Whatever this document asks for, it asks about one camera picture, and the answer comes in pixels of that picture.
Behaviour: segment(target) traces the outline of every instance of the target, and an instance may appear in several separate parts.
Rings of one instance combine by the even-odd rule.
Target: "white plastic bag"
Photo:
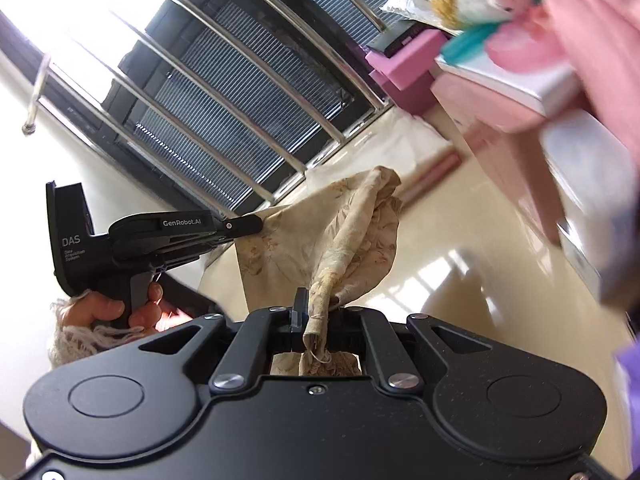
[[[445,27],[442,24],[442,20],[431,10],[431,4],[426,0],[421,2],[414,2],[413,0],[387,0],[386,3],[380,7],[380,10],[393,12],[404,18],[416,20],[417,22],[427,23],[427,25],[438,27],[454,36],[462,32],[461,30],[453,30],[452,28]]]
[[[427,173],[436,163],[454,150],[448,140],[420,117],[414,117],[400,108],[388,111],[392,124],[389,131],[365,134],[355,139],[356,150],[350,156],[329,160],[306,172],[308,192],[321,189],[332,182],[369,171],[376,166],[394,170],[402,184],[396,188],[396,196],[404,193]]]

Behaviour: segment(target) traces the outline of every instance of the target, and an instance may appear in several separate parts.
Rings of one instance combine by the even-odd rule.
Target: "black device housing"
[[[385,57],[392,57],[425,28],[433,27],[415,20],[398,20],[369,41],[367,46]]]
[[[328,349],[359,355],[363,376],[268,375],[305,350],[306,298],[50,372],[24,401],[49,452],[19,479],[612,479],[588,456],[606,418],[590,378],[433,317],[338,309]]]
[[[109,324],[128,328],[130,314],[147,301],[158,274],[195,261],[234,238],[255,234],[255,215],[220,221],[211,211],[137,214],[96,235],[82,184],[46,185],[49,238],[54,272],[62,290],[78,296],[91,289],[122,300],[125,311]]]

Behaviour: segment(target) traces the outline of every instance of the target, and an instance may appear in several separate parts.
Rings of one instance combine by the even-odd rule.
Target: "human hand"
[[[161,315],[162,287],[159,283],[149,284],[147,289],[149,301],[129,316],[129,326],[141,326],[144,334],[156,333],[154,328]],[[100,292],[91,291],[84,298],[76,301],[62,313],[62,326],[84,326],[89,328],[91,323],[112,321],[118,319],[124,312],[124,303],[107,298]]]

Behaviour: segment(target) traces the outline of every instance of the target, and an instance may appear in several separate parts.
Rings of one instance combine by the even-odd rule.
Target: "purple fabric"
[[[634,469],[640,467],[640,344],[617,355],[618,362],[625,369],[628,382],[628,403],[631,416],[631,461]]]

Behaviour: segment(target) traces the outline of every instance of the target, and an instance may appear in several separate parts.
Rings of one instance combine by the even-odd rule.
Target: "pink box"
[[[436,97],[431,92],[431,85],[434,79],[429,72],[422,74],[405,90],[399,90],[384,74],[377,70],[373,70],[369,75],[391,97],[398,108],[402,108],[402,110],[409,112],[411,115],[421,116],[436,104]]]
[[[427,72],[435,57],[447,42],[440,30],[428,28],[413,38],[400,52],[392,57],[371,51],[367,62],[381,74],[384,74],[399,90],[406,90],[412,83]]]

